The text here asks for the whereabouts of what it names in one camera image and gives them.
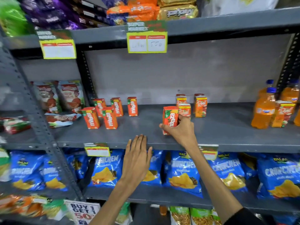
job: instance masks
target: orange juice box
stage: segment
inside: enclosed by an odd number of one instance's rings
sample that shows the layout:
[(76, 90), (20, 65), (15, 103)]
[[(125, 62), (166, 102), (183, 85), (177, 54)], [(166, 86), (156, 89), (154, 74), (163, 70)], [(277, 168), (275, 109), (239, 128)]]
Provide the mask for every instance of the orange juice box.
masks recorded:
[(180, 103), (187, 103), (187, 97), (185, 94), (176, 94), (176, 105)]
[[(163, 108), (163, 124), (170, 127), (177, 126), (178, 122), (178, 107), (177, 106), (165, 106)], [(167, 131), (163, 130), (164, 135), (170, 135)]]
[(128, 97), (127, 98), (127, 106), (128, 106), (128, 114), (130, 117), (139, 115), (139, 111), (137, 109), (137, 98), (136, 97)]
[(98, 117), (101, 118), (102, 116), (102, 109), (106, 107), (105, 99), (93, 99)]
[(95, 107), (86, 107), (81, 109), (81, 111), (88, 129), (98, 129), (100, 127)]
[(284, 128), (291, 118), (295, 103), (277, 100), (275, 112), (271, 118), (270, 126), (273, 128)]
[(116, 130), (118, 128), (117, 118), (112, 106), (106, 106), (102, 109), (104, 124), (107, 130)]
[(197, 95), (195, 97), (195, 117), (203, 118), (206, 116), (207, 97), (205, 95)]
[(122, 117), (124, 113), (120, 97), (111, 98), (110, 102), (112, 104), (112, 107), (114, 108), (116, 117)]
[(189, 117), (191, 115), (191, 106), (189, 103), (178, 104), (178, 114)]
[(195, 108), (196, 108), (196, 96), (199, 96), (199, 95), (204, 95), (204, 94), (201, 94), (201, 93), (195, 93), (194, 94), (194, 107), (193, 107), (193, 114), (195, 113)]

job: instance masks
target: slotted metal rack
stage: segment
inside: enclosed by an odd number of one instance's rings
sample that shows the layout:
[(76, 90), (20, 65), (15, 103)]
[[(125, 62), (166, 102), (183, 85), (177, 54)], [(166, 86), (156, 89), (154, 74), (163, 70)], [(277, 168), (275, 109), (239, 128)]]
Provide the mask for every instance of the slotted metal rack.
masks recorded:
[[(204, 40), (218, 40), (239, 37), (255, 37), (275, 34), (293, 34), (285, 62), (277, 80), (277, 95), (291, 78), (299, 78), (300, 7), (266, 10), (259, 12), (224, 15), (208, 18), (195, 18), (167, 22), (168, 43), (185, 43)], [(87, 95), (97, 98), (85, 51), (126, 48), (125, 26), (84, 29), (72, 31), (77, 50), (77, 66)], [(32, 124), (32, 129), (16, 135), (0, 133), (6, 139), (6, 149), (44, 150), (56, 165), (62, 182), (68, 186), (67, 192), (45, 190), (36, 192), (52, 198), (86, 201), (87, 199), (107, 200), (111, 189), (87, 187), (93, 164), (83, 184), (78, 185), (73, 172), (63, 155), (61, 147), (83, 147), (87, 142), (107, 142), (110, 148), (125, 148), (127, 140), (137, 134), (148, 136), (148, 144), (160, 150), (182, 150), (174, 139), (165, 137), (157, 128), (161, 122), (163, 105), (139, 106), (139, 117), (133, 121), (124, 116), (117, 130), (104, 128), (88, 130), (81, 119), (69, 127), (50, 129), (43, 111), (19, 64), (19, 60), (41, 59), (36, 35), (22, 37), (0, 37), (0, 76), (1, 81), (22, 97), (22, 107)], [(219, 144), (220, 151), (232, 152), (300, 152), (300, 131), (294, 125), (284, 130), (269, 128), (259, 131), (247, 122), (251, 119), (252, 103), (210, 104), (206, 118), (194, 119), (195, 133), (199, 143)], [(257, 180), (248, 184), (249, 193), (237, 195), (243, 206), (253, 212), (297, 213), (300, 203), (285, 200), (258, 200), (255, 197)], [(0, 185), (0, 192), (29, 194), (11, 187), (10, 183)], [(178, 205), (198, 208), (212, 208), (212, 203), (203, 186), (204, 198), (197, 198), (167, 187), (139, 186), (129, 198), (136, 203)]]

